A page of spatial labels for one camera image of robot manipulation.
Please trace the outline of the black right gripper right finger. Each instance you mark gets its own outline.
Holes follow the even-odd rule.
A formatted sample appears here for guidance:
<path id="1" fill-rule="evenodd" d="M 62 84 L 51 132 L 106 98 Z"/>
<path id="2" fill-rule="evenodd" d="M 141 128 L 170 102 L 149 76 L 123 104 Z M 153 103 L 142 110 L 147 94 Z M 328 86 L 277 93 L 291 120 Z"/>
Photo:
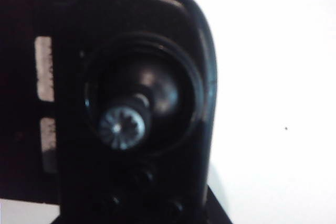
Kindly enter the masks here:
<path id="1" fill-rule="evenodd" d="M 201 184 L 195 187 L 195 208 L 195 223 L 232 223 L 207 184 Z"/>

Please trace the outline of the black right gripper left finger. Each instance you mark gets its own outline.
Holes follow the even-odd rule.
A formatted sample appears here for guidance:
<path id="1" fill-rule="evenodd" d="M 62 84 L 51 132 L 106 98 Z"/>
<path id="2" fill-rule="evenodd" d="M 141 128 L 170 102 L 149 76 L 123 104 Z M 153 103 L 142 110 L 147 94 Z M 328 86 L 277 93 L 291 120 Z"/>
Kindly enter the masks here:
<path id="1" fill-rule="evenodd" d="M 81 183 L 61 184 L 59 191 L 59 216 L 53 223 L 90 223 L 91 199 Z"/>

